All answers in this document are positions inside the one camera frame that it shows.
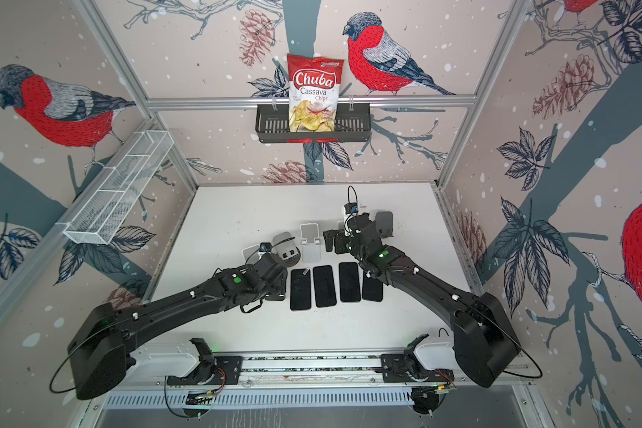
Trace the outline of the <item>purple-edged black phone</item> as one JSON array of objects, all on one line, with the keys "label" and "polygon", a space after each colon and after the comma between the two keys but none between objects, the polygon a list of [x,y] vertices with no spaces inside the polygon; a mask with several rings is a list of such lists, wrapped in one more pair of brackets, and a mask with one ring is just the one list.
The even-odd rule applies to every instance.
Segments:
[{"label": "purple-edged black phone", "polygon": [[294,269],[290,275],[290,309],[311,309],[311,273],[309,269]]}]

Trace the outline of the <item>green-edged black phone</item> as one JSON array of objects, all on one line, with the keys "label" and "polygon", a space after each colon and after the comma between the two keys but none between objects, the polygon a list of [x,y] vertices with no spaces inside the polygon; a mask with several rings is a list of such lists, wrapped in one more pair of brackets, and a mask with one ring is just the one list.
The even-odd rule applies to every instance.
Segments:
[{"label": "green-edged black phone", "polygon": [[360,274],[355,262],[339,264],[340,299],[342,302],[359,302],[361,300]]}]

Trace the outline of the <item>black phone with label sticker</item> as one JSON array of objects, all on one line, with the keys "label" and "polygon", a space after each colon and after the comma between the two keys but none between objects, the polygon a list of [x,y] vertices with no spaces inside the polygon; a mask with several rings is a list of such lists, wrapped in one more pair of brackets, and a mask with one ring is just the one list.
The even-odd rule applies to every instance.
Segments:
[{"label": "black phone with label sticker", "polygon": [[381,302],[383,300],[383,283],[370,276],[367,272],[362,275],[361,298],[364,301]]}]

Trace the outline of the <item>silver-edged black phone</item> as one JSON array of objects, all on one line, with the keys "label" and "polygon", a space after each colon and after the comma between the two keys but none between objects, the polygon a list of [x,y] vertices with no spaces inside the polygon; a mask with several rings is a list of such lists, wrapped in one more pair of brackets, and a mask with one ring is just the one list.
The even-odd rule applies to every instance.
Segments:
[{"label": "silver-edged black phone", "polygon": [[312,269],[315,303],[318,308],[333,307],[337,304],[335,276],[330,265]]}]

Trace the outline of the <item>blue-edged phone with sticker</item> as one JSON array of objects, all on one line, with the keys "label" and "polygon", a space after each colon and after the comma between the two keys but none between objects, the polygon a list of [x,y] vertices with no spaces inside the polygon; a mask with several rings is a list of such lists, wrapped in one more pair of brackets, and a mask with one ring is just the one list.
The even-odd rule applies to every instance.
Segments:
[{"label": "blue-edged phone with sticker", "polygon": [[284,301],[286,296],[285,290],[277,290],[268,294],[265,299],[267,301]]}]

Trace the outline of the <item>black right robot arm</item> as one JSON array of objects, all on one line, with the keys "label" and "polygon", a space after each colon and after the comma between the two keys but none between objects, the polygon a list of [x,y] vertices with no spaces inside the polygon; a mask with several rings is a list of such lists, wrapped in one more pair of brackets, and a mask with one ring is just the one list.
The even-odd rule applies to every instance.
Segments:
[{"label": "black right robot arm", "polygon": [[349,215],[344,226],[323,233],[326,251],[349,253],[370,276],[405,292],[444,321],[453,333],[455,360],[474,383],[488,388],[521,352],[500,301],[458,289],[384,244],[367,213]]}]

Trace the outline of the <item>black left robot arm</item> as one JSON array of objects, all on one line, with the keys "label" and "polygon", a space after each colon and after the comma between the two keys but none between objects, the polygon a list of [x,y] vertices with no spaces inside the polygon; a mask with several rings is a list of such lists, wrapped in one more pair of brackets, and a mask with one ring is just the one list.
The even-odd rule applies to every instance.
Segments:
[{"label": "black left robot arm", "polygon": [[277,255],[265,254],[158,301],[121,310],[99,305],[67,348],[77,398],[88,401],[119,385],[135,364],[131,353],[145,343],[201,317],[262,303],[283,290],[287,274]]}]

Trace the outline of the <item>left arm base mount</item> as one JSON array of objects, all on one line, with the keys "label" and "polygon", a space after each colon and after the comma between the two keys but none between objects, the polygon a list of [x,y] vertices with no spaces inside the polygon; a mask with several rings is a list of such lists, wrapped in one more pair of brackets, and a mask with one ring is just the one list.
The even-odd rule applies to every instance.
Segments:
[{"label": "left arm base mount", "polygon": [[215,356],[202,338],[192,338],[198,352],[198,364],[185,376],[168,376],[168,386],[236,385],[242,373],[242,356]]}]

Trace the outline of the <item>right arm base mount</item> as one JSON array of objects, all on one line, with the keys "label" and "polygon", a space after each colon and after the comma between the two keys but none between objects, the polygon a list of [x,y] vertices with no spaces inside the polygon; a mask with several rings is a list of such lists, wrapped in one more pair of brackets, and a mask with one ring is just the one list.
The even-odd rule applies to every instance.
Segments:
[{"label": "right arm base mount", "polygon": [[380,366],[374,372],[384,383],[445,383],[454,384],[454,374],[449,368],[435,367],[433,349],[442,345],[434,342],[428,333],[419,335],[401,353],[380,356]]}]

